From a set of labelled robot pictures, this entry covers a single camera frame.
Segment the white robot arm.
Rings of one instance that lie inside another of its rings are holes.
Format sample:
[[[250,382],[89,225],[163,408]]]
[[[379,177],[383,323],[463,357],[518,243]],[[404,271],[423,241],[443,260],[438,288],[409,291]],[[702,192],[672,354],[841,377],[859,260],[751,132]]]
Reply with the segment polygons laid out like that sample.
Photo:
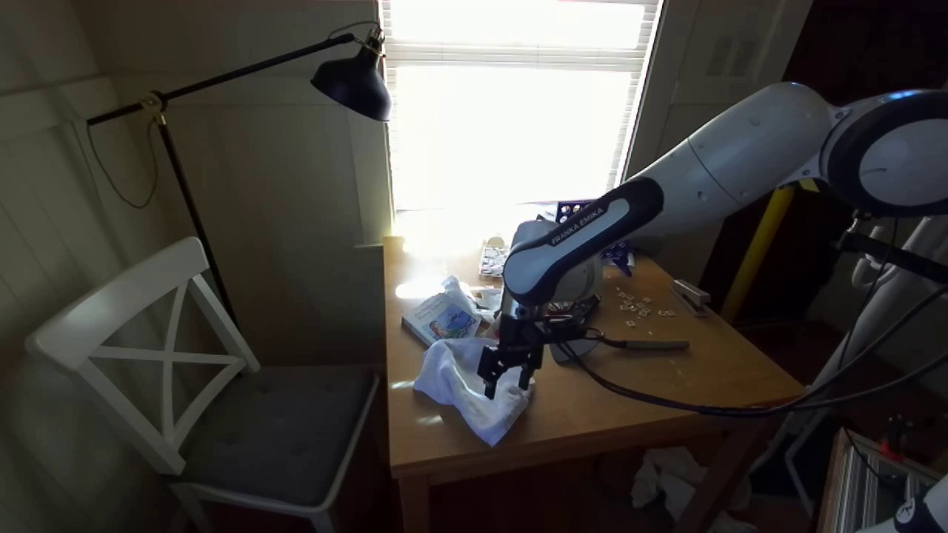
[[[807,177],[872,217],[948,211],[948,93],[900,90],[829,108],[803,83],[774,83],[696,127],[665,157],[625,177],[536,241],[517,243],[503,291],[518,306],[500,342],[480,357],[487,394],[518,367],[543,364],[543,308],[558,286],[622,237],[666,237],[721,222]]]

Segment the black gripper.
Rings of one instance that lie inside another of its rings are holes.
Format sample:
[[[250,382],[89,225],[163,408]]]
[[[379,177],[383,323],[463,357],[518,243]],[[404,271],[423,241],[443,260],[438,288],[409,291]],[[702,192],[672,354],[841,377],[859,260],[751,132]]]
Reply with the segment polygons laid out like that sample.
[[[554,354],[558,364],[573,364],[577,357],[588,357],[597,346],[597,311],[597,297],[582,303],[548,303],[543,308],[512,306],[500,317],[498,345],[480,358],[478,377],[484,380],[484,394],[495,398],[498,380],[509,367],[523,367],[517,385],[532,392],[545,349]]]

